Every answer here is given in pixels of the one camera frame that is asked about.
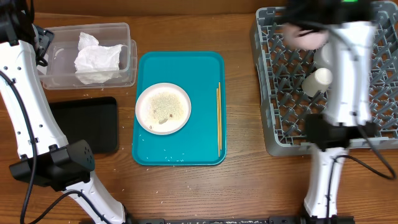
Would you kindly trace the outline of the wooden chopstick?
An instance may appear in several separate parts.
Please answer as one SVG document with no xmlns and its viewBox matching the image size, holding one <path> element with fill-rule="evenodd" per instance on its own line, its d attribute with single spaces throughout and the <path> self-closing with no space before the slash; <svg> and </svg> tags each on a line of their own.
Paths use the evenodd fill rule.
<svg viewBox="0 0 398 224">
<path fill-rule="evenodd" d="M 216 89 L 216 106 L 217 106 L 217 133 L 218 133 L 218 157 L 220 157 L 220 101 L 219 101 L 219 89 Z"/>
<path fill-rule="evenodd" d="M 219 101 L 220 101 L 220 155 L 221 155 L 221 149 L 222 149 L 222 115 L 221 115 L 221 83 L 218 83 L 218 89 L 219 89 Z"/>
</svg>

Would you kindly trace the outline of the large pink plate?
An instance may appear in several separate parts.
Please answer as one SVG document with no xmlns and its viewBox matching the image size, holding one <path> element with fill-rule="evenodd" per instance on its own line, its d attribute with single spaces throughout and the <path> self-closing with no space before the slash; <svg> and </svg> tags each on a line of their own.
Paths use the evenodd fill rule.
<svg viewBox="0 0 398 224">
<path fill-rule="evenodd" d="M 188 122 L 192 111 L 185 90 L 173 83 L 157 83 L 146 88 L 136 101 L 136 119 L 146 131 L 173 134 Z"/>
</svg>

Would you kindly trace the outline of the white napkin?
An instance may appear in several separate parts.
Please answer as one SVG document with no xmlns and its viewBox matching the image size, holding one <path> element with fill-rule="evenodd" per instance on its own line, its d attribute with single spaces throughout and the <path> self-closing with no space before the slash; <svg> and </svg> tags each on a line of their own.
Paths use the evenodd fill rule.
<svg viewBox="0 0 398 224">
<path fill-rule="evenodd" d="M 119 70 L 120 53 L 124 45 L 101 46 L 94 36 L 84 32 L 80 33 L 79 38 L 79 53 L 74 61 L 79 81 L 89 85 L 121 77 L 115 71 Z"/>
</svg>

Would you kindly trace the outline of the small pink saucer plate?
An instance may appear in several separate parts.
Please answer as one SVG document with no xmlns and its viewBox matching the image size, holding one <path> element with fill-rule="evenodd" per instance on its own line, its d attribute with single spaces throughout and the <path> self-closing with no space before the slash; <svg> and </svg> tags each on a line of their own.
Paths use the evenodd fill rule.
<svg viewBox="0 0 398 224">
<path fill-rule="evenodd" d="M 327 30 L 303 30 L 299 26 L 286 23 L 283 25 L 282 35 L 284 43 L 292 49 L 315 50 L 326 44 L 329 33 Z"/>
</svg>

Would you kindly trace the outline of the pale green cup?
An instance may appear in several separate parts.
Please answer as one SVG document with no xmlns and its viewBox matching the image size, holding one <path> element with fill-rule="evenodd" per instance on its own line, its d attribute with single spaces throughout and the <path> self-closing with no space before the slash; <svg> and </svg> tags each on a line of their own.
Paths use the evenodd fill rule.
<svg viewBox="0 0 398 224">
<path fill-rule="evenodd" d="M 318 91 L 326 92 L 332 81 L 332 72 L 327 68 L 319 68 L 302 82 L 302 90 L 307 96 L 314 97 Z"/>
</svg>

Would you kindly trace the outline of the grey bowl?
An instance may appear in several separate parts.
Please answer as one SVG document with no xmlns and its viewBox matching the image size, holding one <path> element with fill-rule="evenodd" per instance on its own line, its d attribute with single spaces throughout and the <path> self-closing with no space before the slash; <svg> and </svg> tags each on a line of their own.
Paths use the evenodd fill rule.
<svg viewBox="0 0 398 224">
<path fill-rule="evenodd" d="M 315 51 L 313 61 L 317 68 L 331 69 L 331 47 L 329 43 Z"/>
</svg>

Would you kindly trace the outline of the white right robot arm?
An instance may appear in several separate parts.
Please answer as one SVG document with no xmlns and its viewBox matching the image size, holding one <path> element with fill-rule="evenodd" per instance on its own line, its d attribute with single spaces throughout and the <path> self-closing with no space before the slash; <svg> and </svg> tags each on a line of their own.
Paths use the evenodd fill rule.
<svg viewBox="0 0 398 224">
<path fill-rule="evenodd" d="M 369 73 L 376 26 L 370 1 L 288 1 L 284 37 L 293 47 L 319 49 L 328 43 L 332 74 L 326 109 L 305 117 L 312 144 L 312 174 L 304 200 L 310 222 L 335 223 L 336 195 L 353 139 L 375 135 L 369 109 Z"/>
</svg>

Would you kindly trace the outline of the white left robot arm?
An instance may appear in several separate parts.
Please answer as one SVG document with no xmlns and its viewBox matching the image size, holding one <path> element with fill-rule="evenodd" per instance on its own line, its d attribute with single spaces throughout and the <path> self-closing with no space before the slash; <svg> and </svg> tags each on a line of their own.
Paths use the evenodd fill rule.
<svg viewBox="0 0 398 224">
<path fill-rule="evenodd" d="M 55 121 L 39 80 L 37 67 L 53 40 L 49 30 L 34 25 L 34 3 L 1 1 L 1 96 L 17 140 L 20 161 L 11 165 L 16 180 L 28 184 L 20 222 L 25 222 L 33 186 L 59 196 L 34 222 L 38 223 L 65 197 L 71 197 L 95 223 L 135 223 L 95 173 L 89 144 L 70 144 Z"/>
</svg>

